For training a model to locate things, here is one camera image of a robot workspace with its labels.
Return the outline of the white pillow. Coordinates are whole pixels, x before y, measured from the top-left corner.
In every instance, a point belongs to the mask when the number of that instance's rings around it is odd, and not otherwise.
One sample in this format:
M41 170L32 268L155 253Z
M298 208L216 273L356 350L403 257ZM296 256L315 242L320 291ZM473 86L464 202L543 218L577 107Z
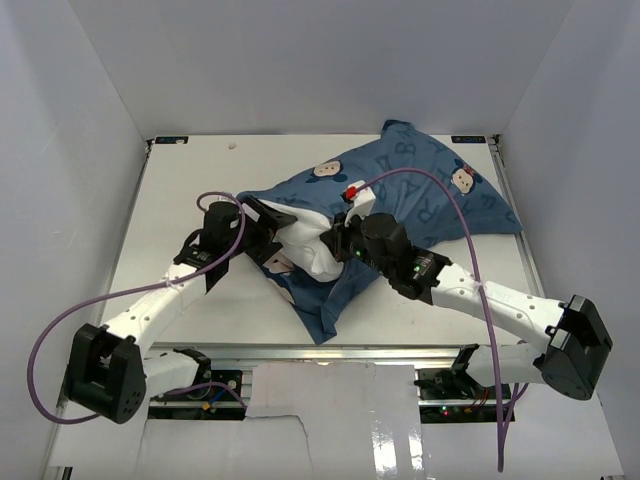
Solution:
M337 280L344 268L335 260L320 236L329 232L329 219L314 210L286 206L268 200L261 203L272 209L293 216L296 221L276 233L276 241L282 244L284 255L297 267L318 282Z

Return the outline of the blue cartoon print pillowcase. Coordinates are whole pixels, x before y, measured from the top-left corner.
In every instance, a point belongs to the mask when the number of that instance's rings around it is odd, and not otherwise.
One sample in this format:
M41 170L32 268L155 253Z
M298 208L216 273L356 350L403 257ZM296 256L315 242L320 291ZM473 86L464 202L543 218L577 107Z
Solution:
M268 200L314 210L332 226L348 211L342 195L357 181L373 180L373 212L394 216L410 241L429 249L466 234L517 234L522 226L496 188L471 164L411 124L387 121L379 139L327 159L266 190L244 191L238 198ZM261 266L305 325L322 344L336 336L342 311L379 275L358 262L343 263L341 276L318 282L283 253Z

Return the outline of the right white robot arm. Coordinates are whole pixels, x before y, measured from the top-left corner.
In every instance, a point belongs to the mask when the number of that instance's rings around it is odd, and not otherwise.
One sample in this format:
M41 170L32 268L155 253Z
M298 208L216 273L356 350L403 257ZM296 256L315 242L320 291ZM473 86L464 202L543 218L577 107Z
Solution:
M536 297L477 277L448 257L411 243L387 213L337 216L322 242L338 261L377 271L401 296L462 312L519 338L517 345L471 345L458 355L453 390L477 397L496 383L545 384L579 401L590 399L613 340L590 299Z

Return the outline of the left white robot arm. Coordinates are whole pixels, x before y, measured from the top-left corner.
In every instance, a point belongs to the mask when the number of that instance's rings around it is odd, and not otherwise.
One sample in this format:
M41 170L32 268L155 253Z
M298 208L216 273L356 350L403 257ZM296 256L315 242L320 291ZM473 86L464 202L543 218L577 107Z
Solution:
M269 259L282 247L276 234L295 221L253 197L211 203L201 228L186 238L157 287L103 325L76 332L63 384L66 398L123 424L145 397L205 396L210 360L189 348L152 352L152 345L228 273L235 256Z

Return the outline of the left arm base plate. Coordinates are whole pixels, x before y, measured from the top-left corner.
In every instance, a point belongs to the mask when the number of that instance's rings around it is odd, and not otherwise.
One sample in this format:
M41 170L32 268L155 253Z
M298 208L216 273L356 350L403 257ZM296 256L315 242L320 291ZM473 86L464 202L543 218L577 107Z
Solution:
M212 370L199 383L206 386L181 394L154 397L149 405L150 420L241 421L251 395L250 370Z

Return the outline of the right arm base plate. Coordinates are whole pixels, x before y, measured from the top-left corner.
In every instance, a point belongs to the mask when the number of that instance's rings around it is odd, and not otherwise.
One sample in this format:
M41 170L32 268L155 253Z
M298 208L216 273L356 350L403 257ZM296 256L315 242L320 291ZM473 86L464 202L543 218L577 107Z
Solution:
M466 372L480 346L464 346L446 368L419 368L414 385L422 424L496 423L496 391Z

